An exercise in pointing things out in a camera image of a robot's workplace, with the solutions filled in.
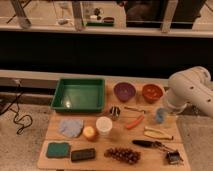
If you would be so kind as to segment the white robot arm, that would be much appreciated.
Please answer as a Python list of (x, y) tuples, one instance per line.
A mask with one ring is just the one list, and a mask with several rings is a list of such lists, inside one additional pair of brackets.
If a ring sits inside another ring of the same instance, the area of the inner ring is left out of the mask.
[(162, 98), (163, 107), (170, 113), (179, 114), (190, 102), (213, 118), (213, 91), (208, 87), (210, 81), (210, 72), (201, 66), (172, 74), (168, 79), (168, 90)]

